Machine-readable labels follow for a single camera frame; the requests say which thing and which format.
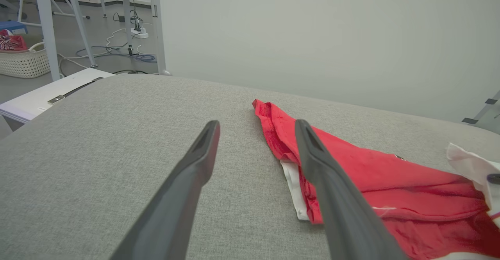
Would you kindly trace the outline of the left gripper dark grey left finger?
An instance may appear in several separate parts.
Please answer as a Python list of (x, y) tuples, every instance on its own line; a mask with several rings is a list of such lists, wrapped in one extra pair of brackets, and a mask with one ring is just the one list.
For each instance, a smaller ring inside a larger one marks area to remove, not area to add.
[(202, 187), (210, 180), (220, 123), (209, 121), (126, 233), (112, 260), (184, 260)]

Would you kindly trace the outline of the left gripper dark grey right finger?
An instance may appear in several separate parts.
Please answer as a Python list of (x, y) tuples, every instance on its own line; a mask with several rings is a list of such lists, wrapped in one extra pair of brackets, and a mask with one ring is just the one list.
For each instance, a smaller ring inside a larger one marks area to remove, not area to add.
[(332, 260), (406, 260), (395, 238), (311, 125), (295, 121), (302, 172), (316, 189)]

